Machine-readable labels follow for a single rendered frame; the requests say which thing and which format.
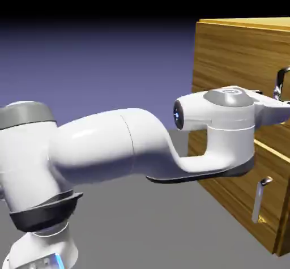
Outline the light wooden cabinet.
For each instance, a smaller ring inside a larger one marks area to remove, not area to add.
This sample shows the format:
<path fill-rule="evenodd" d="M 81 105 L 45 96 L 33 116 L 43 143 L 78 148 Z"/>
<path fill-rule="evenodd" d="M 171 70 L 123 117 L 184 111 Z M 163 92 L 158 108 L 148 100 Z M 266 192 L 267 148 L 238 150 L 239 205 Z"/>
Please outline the light wooden cabinet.
<path fill-rule="evenodd" d="M 196 24 L 192 90 L 237 85 L 272 96 L 286 69 L 290 100 L 290 16 L 201 19 Z M 206 189 L 269 252 L 290 254 L 290 120 L 255 134 L 255 166 L 245 176 L 203 180 Z"/>

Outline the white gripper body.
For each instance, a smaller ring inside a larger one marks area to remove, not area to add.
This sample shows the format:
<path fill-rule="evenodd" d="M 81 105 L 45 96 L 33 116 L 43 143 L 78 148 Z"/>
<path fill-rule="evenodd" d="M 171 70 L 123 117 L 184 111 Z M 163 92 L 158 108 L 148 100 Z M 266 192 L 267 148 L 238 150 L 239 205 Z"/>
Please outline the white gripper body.
<path fill-rule="evenodd" d="M 290 100 L 280 101 L 265 95 L 254 98 L 255 128 L 280 124 L 290 119 Z"/>

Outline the wooden cabinet door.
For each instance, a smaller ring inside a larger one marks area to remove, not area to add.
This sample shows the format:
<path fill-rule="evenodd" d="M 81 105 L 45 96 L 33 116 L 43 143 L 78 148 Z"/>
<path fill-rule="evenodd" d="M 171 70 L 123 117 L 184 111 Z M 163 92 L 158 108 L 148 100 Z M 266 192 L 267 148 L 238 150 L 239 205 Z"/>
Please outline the wooden cabinet door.
<path fill-rule="evenodd" d="M 288 66 L 290 27 L 207 20 L 196 24 L 193 92 L 236 85 L 271 97 L 278 71 Z M 290 72 L 285 74 L 281 99 L 290 100 Z"/>
<path fill-rule="evenodd" d="M 290 253 L 290 121 L 255 134 L 255 165 L 242 177 L 202 180 L 206 189 L 270 253 Z M 251 215 L 257 183 L 267 176 L 258 223 Z"/>

